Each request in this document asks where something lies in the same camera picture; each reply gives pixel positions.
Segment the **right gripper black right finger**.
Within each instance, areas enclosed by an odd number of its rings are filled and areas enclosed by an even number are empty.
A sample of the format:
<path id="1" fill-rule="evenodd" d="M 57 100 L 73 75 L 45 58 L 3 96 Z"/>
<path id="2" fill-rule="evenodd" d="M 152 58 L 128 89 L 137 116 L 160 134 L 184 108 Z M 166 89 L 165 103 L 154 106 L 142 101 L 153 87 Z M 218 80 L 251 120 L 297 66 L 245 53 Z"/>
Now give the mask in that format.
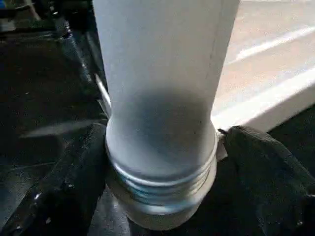
<path id="1" fill-rule="evenodd" d="M 224 146 L 264 235 L 315 234 L 315 178 L 285 145 L 233 126 L 224 132 Z"/>

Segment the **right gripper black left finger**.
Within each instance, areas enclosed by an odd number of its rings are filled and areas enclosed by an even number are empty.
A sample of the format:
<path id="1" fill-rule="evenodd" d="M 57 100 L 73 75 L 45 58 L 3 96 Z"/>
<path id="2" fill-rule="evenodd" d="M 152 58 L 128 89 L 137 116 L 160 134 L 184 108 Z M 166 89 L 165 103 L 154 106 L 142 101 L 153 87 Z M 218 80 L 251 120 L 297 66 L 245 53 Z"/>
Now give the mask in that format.
<path id="1" fill-rule="evenodd" d="M 71 140 L 52 170 L 34 184 L 14 212 L 16 236 L 85 236 L 105 189 L 108 158 L 104 123 Z"/>

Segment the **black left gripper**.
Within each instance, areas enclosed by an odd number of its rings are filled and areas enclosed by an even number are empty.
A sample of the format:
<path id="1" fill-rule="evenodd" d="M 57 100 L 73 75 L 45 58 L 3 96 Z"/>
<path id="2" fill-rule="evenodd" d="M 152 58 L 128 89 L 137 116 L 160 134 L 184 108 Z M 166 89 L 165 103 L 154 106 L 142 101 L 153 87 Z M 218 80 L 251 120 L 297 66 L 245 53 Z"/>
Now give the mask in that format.
<path id="1" fill-rule="evenodd" d="M 78 76 L 84 95 L 98 98 L 95 73 L 108 90 L 97 32 L 86 31 L 93 16 L 91 0 L 2 0 L 0 2 L 0 40 L 59 42 L 65 57 Z"/>

